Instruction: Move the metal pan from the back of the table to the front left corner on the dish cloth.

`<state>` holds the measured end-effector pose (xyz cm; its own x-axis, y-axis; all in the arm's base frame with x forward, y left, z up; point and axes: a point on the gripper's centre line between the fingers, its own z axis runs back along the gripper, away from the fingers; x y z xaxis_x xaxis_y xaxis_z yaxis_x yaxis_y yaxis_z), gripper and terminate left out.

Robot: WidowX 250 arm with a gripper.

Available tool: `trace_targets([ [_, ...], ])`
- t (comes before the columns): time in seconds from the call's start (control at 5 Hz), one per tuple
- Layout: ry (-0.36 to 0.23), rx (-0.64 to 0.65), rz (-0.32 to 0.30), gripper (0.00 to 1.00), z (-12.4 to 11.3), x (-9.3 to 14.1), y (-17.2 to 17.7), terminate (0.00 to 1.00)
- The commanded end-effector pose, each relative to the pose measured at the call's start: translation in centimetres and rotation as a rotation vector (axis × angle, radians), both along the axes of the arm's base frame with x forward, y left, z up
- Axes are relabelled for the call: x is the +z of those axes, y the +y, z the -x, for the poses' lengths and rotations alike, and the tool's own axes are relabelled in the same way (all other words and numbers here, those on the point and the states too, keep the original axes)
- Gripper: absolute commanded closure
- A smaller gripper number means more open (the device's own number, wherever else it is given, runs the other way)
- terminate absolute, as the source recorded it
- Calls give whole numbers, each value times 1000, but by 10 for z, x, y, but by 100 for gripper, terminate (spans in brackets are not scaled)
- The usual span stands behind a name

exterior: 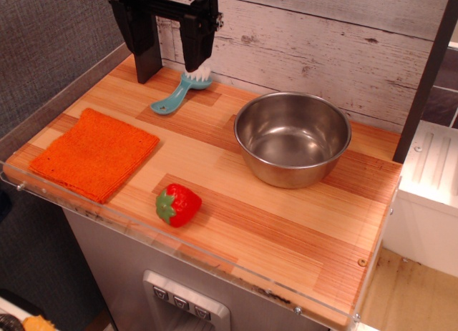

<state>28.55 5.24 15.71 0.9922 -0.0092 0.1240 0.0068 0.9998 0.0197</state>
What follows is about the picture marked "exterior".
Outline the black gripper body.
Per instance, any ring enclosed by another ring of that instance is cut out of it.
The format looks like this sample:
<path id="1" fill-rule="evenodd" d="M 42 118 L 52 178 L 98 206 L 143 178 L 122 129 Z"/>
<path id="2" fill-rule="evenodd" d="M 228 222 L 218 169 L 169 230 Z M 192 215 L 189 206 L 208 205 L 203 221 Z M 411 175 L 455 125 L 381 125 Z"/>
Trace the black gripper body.
<path id="1" fill-rule="evenodd" d="M 109 0 L 116 15 L 128 23 L 159 16 L 173 21 L 196 18 L 211 31 L 223 27 L 218 0 Z"/>

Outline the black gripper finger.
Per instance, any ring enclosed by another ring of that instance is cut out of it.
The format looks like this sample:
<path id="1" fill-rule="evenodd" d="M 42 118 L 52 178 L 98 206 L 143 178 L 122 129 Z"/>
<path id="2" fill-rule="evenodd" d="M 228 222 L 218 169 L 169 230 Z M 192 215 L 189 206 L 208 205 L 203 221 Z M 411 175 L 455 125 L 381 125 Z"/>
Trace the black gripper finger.
<path id="1" fill-rule="evenodd" d="M 186 71 L 196 71 L 212 56 L 215 31 L 216 23 L 212 18 L 181 18 L 180 38 Z"/>
<path id="2" fill-rule="evenodd" d="M 152 16 L 121 1 L 110 2 L 127 48 L 137 56 L 155 45 Z"/>

